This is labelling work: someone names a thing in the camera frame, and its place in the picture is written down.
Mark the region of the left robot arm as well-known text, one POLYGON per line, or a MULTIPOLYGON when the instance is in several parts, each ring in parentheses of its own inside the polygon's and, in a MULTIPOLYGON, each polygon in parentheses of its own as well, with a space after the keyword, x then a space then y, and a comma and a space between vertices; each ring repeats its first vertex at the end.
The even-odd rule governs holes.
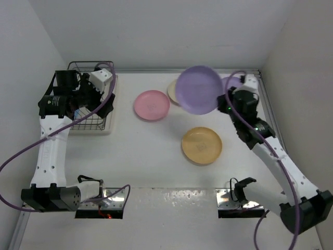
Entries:
POLYGON ((115 75, 96 67, 93 72, 57 70, 44 96, 38 102, 41 140, 30 188, 21 199, 34 210, 76 211, 82 202, 102 197, 102 180, 85 178, 68 186, 65 175, 67 140, 81 108, 89 115, 105 118, 113 111, 115 75))

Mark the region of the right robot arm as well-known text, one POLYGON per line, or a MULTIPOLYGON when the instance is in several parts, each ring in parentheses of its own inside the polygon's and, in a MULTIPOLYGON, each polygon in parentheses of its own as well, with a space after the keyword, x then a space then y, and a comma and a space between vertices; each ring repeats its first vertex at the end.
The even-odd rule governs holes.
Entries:
POLYGON ((257 94, 234 87, 217 97, 218 111, 228 114, 236 133, 259 157, 282 188, 272 193, 247 177, 234 186, 234 196, 244 203, 254 201, 280 216, 284 226, 299 235, 323 222, 332 208, 332 194, 321 191, 300 171, 284 151, 274 130, 258 117, 257 94))

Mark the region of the blue plate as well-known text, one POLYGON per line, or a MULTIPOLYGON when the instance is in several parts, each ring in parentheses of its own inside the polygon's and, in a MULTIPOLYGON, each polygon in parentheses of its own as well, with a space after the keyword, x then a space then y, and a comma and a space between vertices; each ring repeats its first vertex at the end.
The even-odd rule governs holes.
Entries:
POLYGON ((80 110, 77 109, 75 112, 74 112, 74 120, 77 120, 77 119, 80 119, 81 115, 80 115, 80 110))

